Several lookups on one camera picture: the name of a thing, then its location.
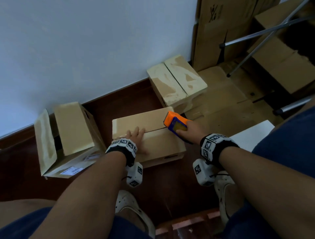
white wall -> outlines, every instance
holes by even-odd
[[[0,137],[190,59],[197,0],[1,0]]]

dark wood floor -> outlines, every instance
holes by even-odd
[[[112,120],[162,108],[150,82],[144,80],[84,105],[94,115],[106,146],[112,139]],[[130,191],[155,225],[218,207],[213,187],[197,183],[192,163],[199,147],[186,145],[183,159],[144,169],[142,185]],[[0,150],[0,201],[44,198],[57,200],[70,179],[40,176],[35,138]]]

white sneaker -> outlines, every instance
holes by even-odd
[[[220,171],[218,175],[215,177],[215,192],[219,198],[219,209],[220,209],[220,216],[224,225],[227,224],[229,221],[229,216],[226,212],[225,206],[225,188],[229,184],[235,184],[233,179],[228,175],[227,171]]]
[[[123,209],[128,208],[134,211],[144,222],[146,227],[146,232],[150,237],[155,238],[155,227],[151,219],[146,215],[140,208],[135,197],[125,190],[120,190],[118,193],[115,213],[122,211]]]

white paper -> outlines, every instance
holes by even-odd
[[[73,176],[82,170],[83,170],[83,168],[71,167],[71,168],[68,168],[67,170],[63,171],[60,174]]]
[[[242,149],[249,152],[253,151],[255,146],[263,140],[274,128],[269,120],[265,120],[253,127],[239,132],[230,138]]]
[[[100,157],[100,154],[92,154],[92,155],[90,155],[90,156],[87,156],[85,159],[84,159],[84,161],[86,161],[86,160],[91,160],[91,159],[97,159],[97,158],[99,158]]]

